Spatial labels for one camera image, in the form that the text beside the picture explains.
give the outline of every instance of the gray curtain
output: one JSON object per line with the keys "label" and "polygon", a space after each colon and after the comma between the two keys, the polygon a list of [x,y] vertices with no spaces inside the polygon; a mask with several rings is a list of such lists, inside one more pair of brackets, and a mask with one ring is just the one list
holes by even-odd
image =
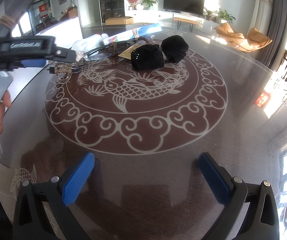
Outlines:
{"label": "gray curtain", "polygon": [[284,35],[287,18],[287,0],[274,0],[271,20],[267,36],[272,39],[272,43],[264,47],[258,57],[258,61],[270,67],[270,63],[276,58],[280,47],[280,41]]}

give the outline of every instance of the television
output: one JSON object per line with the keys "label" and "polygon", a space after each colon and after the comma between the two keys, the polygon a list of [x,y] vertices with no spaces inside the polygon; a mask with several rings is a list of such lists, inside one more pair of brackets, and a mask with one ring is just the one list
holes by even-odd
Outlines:
{"label": "television", "polygon": [[164,9],[203,15],[205,0],[164,0]]}

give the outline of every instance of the black hair clip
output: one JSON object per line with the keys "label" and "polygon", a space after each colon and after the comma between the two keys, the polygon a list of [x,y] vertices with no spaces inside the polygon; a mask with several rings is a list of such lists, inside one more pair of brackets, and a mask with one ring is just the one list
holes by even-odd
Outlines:
{"label": "black hair clip", "polygon": [[162,41],[160,47],[157,44],[147,44],[135,49],[131,53],[131,63],[135,70],[162,68],[165,59],[179,63],[186,56],[188,48],[181,36],[170,36]]}

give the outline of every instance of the black velvet bow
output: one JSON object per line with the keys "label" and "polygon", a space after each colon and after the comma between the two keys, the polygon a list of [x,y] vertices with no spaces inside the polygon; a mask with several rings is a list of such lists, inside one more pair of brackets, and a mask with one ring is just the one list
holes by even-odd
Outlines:
{"label": "black velvet bow", "polygon": [[174,35],[164,39],[161,47],[157,44],[146,44],[135,49],[131,53],[131,63],[135,70],[161,68],[165,65],[163,54],[170,62],[179,63],[186,56],[188,48],[181,36]]}

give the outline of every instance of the glass tabletop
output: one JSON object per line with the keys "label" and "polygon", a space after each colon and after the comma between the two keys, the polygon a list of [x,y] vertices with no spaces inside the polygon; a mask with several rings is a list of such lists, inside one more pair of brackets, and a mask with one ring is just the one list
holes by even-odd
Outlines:
{"label": "glass tabletop", "polygon": [[23,180],[48,181],[89,151],[95,168],[70,209],[92,239],[201,239],[223,209],[195,165],[209,152],[231,176],[270,181],[286,239],[287,89],[242,52],[162,29],[154,43],[180,35],[189,45],[179,64],[137,72],[130,60],[106,58],[65,85],[46,67],[18,95],[0,137],[0,200],[11,221]]}

